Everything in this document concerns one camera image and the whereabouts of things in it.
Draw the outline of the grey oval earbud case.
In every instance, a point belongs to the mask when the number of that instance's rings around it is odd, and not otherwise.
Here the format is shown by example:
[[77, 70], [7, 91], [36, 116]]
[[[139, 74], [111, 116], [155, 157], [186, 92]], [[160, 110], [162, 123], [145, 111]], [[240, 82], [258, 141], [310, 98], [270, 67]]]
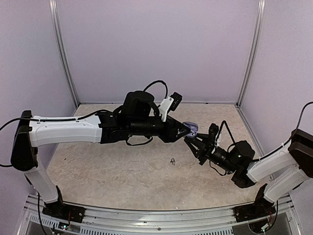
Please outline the grey oval earbud case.
[[186, 137], [195, 138], [199, 130], [198, 125], [194, 122], [188, 122], [188, 121], [184, 122], [183, 125], [185, 125], [186, 127], [190, 129], [190, 132], [189, 134], [186, 135]]

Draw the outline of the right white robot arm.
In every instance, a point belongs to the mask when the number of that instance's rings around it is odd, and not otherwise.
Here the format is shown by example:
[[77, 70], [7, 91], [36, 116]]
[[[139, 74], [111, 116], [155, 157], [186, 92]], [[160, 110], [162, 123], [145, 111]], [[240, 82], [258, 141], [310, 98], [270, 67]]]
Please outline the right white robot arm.
[[240, 188], [249, 188], [267, 176], [284, 169], [284, 172], [265, 185], [261, 196], [250, 206], [254, 217], [261, 217], [283, 194], [291, 191], [313, 176], [313, 137], [300, 129], [291, 133], [291, 138], [269, 155], [254, 159], [255, 152], [247, 141], [232, 144], [226, 151], [215, 146], [217, 132], [197, 134], [195, 138], [185, 137], [184, 142], [191, 149], [200, 165], [206, 161], [231, 174], [232, 181]]

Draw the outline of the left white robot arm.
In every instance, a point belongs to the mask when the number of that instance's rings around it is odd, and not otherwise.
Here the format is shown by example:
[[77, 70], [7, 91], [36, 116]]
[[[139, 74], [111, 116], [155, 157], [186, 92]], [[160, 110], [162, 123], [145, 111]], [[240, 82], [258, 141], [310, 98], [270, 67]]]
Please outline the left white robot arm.
[[146, 91], [129, 92], [124, 103], [114, 111], [99, 110], [78, 117], [33, 116], [22, 113], [14, 135], [11, 165], [24, 175], [57, 217], [68, 214], [62, 195], [37, 160], [38, 147], [48, 144], [90, 142], [116, 143], [132, 136], [144, 136], [148, 141], [159, 137], [164, 143], [176, 142], [190, 134], [191, 129], [168, 115], [181, 102], [173, 93], [160, 105]]

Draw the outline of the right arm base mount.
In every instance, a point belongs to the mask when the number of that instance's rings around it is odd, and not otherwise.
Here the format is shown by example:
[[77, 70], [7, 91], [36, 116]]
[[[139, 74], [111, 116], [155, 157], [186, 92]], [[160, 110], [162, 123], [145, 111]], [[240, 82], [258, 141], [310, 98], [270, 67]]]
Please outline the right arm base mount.
[[253, 203], [243, 206], [236, 206], [233, 208], [236, 222], [253, 220], [270, 215], [271, 213], [276, 213], [274, 203], [269, 202], [264, 198], [266, 186], [267, 184], [264, 184], [262, 187], [260, 187]]

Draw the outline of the front aluminium rail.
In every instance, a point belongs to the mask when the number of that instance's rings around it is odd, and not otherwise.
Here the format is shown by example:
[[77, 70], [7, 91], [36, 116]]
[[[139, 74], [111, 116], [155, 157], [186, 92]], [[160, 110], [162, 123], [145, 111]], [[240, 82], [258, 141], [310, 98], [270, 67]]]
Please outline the front aluminium rail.
[[30, 194], [25, 202], [17, 235], [251, 235], [252, 228], [269, 222], [268, 235], [301, 235], [298, 216], [289, 195], [279, 199], [278, 213], [238, 222], [233, 206], [198, 210], [136, 211], [82, 205], [82, 222], [66, 221], [39, 213], [43, 202]]

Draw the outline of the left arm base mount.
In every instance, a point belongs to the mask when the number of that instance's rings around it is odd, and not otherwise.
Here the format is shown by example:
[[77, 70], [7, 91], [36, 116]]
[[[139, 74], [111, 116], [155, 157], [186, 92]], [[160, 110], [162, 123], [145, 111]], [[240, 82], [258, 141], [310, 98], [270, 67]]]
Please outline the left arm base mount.
[[77, 223], [82, 223], [85, 211], [84, 207], [64, 203], [61, 196], [55, 202], [45, 203], [43, 208], [45, 215]]

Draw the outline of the right aluminium frame post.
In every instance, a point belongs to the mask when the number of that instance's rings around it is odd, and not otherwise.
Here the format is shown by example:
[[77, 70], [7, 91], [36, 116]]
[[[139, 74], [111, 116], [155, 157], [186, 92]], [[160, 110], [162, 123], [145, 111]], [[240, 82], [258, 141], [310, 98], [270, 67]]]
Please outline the right aluminium frame post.
[[266, 7], [266, 1], [265, 0], [259, 0], [258, 1], [258, 7], [257, 7], [256, 21], [255, 21], [255, 26], [254, 26], [254, 31], [253, 31], [253, 37], [252, 37], [251, 47], [250, 47], [248, 61], [247, 61], [247, 66], [245, 69], [244, 79], [243, 79], [241, 89], [239, 92], [239, 96], [237, 99], [237, 103], [236, 103], [236, 106], [238, 109], [240, 109], [242, 107], [242, 104], [243, 104], [243, 101], [244, 101], [244, 98], [245, 98], [245, 95], [246, 95], [246, 92], [248, 89], [248, 84], [249, 84], [251, 73], [253, 70], [253, 65], [255, 62], [258, 44], [259, 44], [259, 40], [260, 40], [260, 36], [261, 36], [265, 7]]

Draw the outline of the aluminium frame post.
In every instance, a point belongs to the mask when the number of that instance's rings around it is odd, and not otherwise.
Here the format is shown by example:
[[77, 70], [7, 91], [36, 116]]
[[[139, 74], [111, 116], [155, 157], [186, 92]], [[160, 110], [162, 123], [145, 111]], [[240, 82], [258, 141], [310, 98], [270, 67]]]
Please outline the aluminium frame post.
[[248, 61], [247, 61], [247, 66], [245, 69], [244, 79], [243, 79], [241, 89], [239, 92], [239, 96], [237, 99], [237, 103], [236, 103], [236, 106], [238, 109], [240, 109], [242, 107], [242, 104], [243, 104], [243, 101], [244, 101], [244, 98], [245, 98], [245, 95], [246, 95], [246, 92], [248, 89], [248, 84], [249, 84], [251, 73], [253, 70], [253, 65], [255, 62], [258, 44], [259, 44], [259, 40], [260, 40], [260, 36], [261, 36], [265, 7], [266, 7], [266, 1], [265, 0], [259, 0], [258, 1], [258, 7], [257, 7], [256, 21], [255, 21], [255, 26], [254, 26], [254, 31], [253, 31], [253, 37], [252, 37], [251, 47], [250, 47]]
[[66, 55], [66, 50], [63, 42], [63, 37], [62, 37], [62, 30], [61, 30], [61, 24], [60, 24], [60, 19], [59, 19], [59, 14], [58, 14], [58, 6], [57, 6], [57, 1], [56, 0], [49, 0], [49, 8], [50, 8], [50, 13], [51, 13], [51, 19], [52, 19], [52, 25], [53, 25], [53, 30], [56, 38], [56, 43], [57, 43], [57, 48], [58, 48], [58, 53], [60, 56], [60, 61], [61, 65], [65, 74], [65, 79], [68, 85], [68, 89], [70, 92], [71, 99], [73, 101], [73, 104], [75, 108], [78, 108], [80, 105], [80, 100], [71, 76], [68, 60], [67, 60], [67, 55]]

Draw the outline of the left aluminium frame post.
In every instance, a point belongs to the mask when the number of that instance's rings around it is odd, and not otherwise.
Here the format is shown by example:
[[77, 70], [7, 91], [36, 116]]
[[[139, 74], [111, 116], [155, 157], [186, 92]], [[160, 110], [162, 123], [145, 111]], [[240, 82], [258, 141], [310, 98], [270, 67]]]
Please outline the left aluminium frame post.
[[78, 108], [80, 105], [80, 100], [71, 76], [68, 60], [67, 60], [67, 55], [66, 55], [66, 50], [63, 42], [63, 37], [62, 37], [62, 30], [61, 30], [61, 24], [60, 24], [60, 19], [59, 19], [59, 14], [58, 14], [58, 6], [57, 6], [57, 1], [56, 0], [49, 0], [49, 8], [50, 8], [50, 13], [51, 13], [51, 19], [52, 19], [52, 25], [53, 25], [53, 30], [56, 38], [56, 43], [57, 43], [57, 48], [58, 48], [58, 53], [60, 56], [60, 61], [61, 65], [65, 74], [65, 79], [68, 85], [68, 89], [70, 92], [71, 99], [73, 101], [73, 104], [75, 108]]

